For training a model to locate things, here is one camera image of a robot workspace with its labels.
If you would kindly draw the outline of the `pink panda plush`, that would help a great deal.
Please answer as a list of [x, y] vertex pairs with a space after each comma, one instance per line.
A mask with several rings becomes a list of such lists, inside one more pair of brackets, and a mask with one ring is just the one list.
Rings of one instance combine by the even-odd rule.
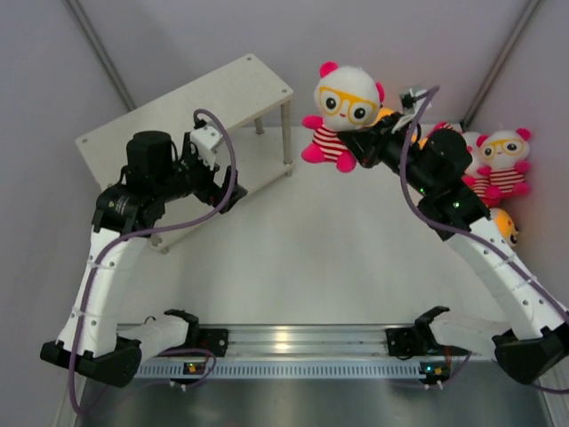
[[481, 166], [476, 171], [488, 179], [484, 191], [487, 204], [497, 205], [511, 197], [526, 196], [531, 191], [525, 175], [531, 170], [528, 160], [532, 132], [524, 127], [480, 134], [474, 152]]
[[466, 167], [462, 175], [462, 180], [475, 192], [487, 207], [491, 207], [492, 202], [486, 196], [486, 190], [490, 185], [490, 179], [487, 175], [483, 175], [478, 171], [480, 168], [485, 166], [480, 159], [478, 147], [476, 145], [480, 133], [471, 131], [459, 132], [454, 126], [447, 122], [439, 122], [434, 126], [431, 132], [433, 133], [441, 129], [451, 130], [460, 135], [462, 139], [462, 142], [459, 143], [461, 151], [468, 152], [470, 155], [469, 165]]
[[335, 61], [323, 63], [319, 76], [313, 92], [318, 113], [301, 121], [313, 131], [301, 158], [310, 164], [332, 163], [339, 172], [350, 173], [357, 160], [338, 134], [372, 125], [383, 106], [385, 90], [362, 68]]

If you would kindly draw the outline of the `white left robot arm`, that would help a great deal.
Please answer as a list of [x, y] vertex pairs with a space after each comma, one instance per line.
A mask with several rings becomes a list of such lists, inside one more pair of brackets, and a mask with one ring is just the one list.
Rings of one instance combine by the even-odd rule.
[[185, 133], [176, 149], [169, 133], [143, 131], [126, 145], [126, 164], [117, 183], [103, 190], [92, 217], [84, 277], [66, 325], [43, 344], [40, 358], [114, 387], [126, 386], [140, 365], [166, 350], [191, 355], [200, 347], [199, 320], [171, 309], [147, 324], [119, 332], [118, 318], [132, 267], [164, 216], [167, 203], [195, 196], [225, 213], [244, 197], [230, 164], [222, 184], [215, 175], [217, 148], [231, 144], [224, 131], [206, 125]]

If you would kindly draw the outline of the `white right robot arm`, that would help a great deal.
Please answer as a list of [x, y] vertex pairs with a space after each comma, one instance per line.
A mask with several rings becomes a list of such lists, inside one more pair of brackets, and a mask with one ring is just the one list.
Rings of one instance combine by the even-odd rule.
[[399, 116], [339, 134], [364, 168], [385, 165], [400, 180], [410, 208], [474, 271], [505, 316], [496, 322], [437, 306], [413, 325], [416, 345], [434, 353], [455, 347], [495, 361], [514, 381], [532, 384], [568, 356], [568, 311], [519, 260], [485, 203], [463, 181], [472, 160], [460, 133], [434, 131], [422, 147], [411, 141], [416, 123]]

